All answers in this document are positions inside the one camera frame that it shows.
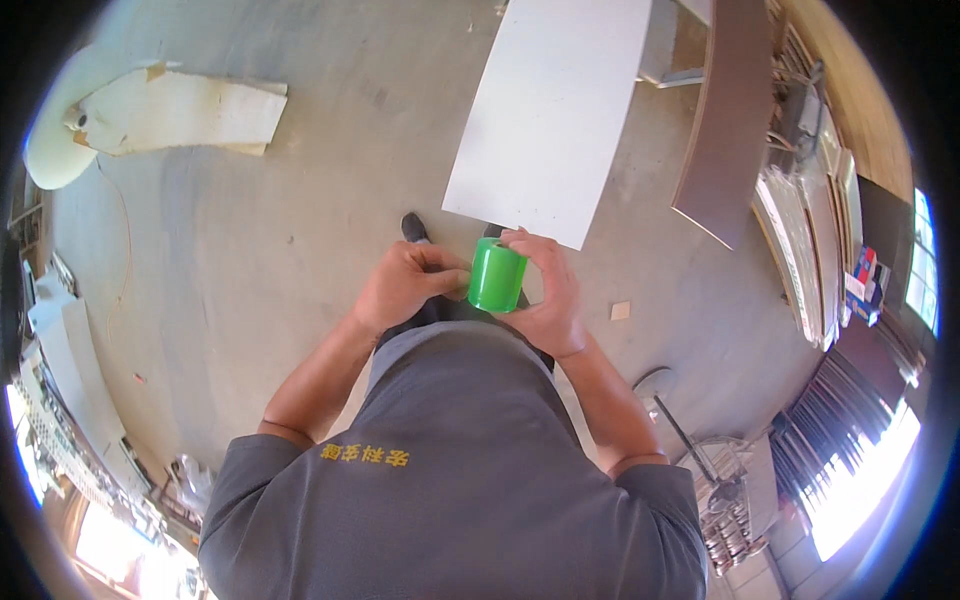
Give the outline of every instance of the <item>shoe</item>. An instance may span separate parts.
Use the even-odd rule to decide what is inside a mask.
[[[403,239],[408,242],[430,243],[430,238],[426,235],[426,226],[416,212],[410,211],[403,215],[400,230],[403,231]]]
[[[487,223],[487,226],[483,230],[483,235],[481,237],[500,237],[500,234],[503,233],[504,227],[502,225],[494,225],[493,223]]]

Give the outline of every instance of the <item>plastic bag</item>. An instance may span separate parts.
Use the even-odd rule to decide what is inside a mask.
[[[216,473],[186,454],[178,454],[175,465],[177,500],[194,513],[203,516],[210,504]]]

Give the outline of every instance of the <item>right hand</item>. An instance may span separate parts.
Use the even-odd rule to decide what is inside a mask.
[[[524,228],[504,229],[500,242],[540,269],[543,302],[494,316],[558,360],[584,349],[588,336],[580,314],[580,284],[566,264],[560,244]]]

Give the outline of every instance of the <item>hand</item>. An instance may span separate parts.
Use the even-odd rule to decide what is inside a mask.
[[[463,297],[470,264],[433,244],[395,242],[367,279],[351,314],[376,335],[410,319],[441,294]]]
[[[566,264],[556,240],[504,229],[500,242],[528,257],[543,277],[543,302],[512,313],[494,315],[522,333],[535,347],[556,359],[576,354],[587,345],[580,315],[580,284]]]

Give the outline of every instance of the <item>green tape roll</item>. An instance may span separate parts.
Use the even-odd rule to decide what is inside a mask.
[[[496,237],[481,237],[473,255],[467,300],[480,310],[509,313],[520,297],[527,257],[500,245]]]

